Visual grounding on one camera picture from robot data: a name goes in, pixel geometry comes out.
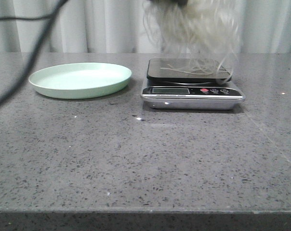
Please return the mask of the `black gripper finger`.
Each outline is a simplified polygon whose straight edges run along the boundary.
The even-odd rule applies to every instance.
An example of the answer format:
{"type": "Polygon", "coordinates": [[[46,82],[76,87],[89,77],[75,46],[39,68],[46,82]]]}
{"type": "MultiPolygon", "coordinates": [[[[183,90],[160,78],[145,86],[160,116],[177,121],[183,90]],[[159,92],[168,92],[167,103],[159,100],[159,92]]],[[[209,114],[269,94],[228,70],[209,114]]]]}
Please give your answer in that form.
{"type": "Polygon", "coordinates": [[[188,0],[150,0],[150,2],[153,4],[168,4],[184,7],[187,5],[188,0]]]}

